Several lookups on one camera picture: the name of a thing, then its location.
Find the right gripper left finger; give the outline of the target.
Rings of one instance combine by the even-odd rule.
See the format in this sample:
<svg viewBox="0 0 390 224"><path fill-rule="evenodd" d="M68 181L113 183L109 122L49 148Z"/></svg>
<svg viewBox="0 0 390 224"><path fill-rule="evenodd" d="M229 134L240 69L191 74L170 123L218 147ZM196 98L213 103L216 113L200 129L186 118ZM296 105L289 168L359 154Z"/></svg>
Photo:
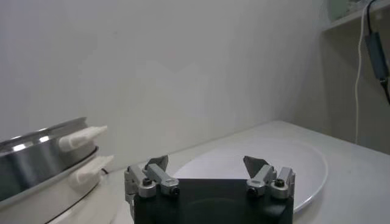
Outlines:
<svg viewBox="0 0 390 224"><path fill-rule="evenodd" d="M150 159L141 168L138 165L129 166L124 171L125 200L133 202L135 196L153 198L160 193L169 197L178 197L180 194L179 180L166 173L168 155Z"/></svg>

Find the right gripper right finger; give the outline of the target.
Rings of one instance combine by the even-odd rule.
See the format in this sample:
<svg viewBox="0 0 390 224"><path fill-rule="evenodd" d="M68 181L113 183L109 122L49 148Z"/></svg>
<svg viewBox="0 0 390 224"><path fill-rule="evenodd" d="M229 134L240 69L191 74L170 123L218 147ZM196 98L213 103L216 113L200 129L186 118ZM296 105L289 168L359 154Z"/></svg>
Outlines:
<svg viewBox="0 0 390 224"><path fill-rule="evenodd" d="M247 195L252 198L262 197L266 191L278 200L293 198L295 193L295 173L290 167L282 167L277 172L264 159L244 156L244 165L250 178L246 181Z"/></svg>

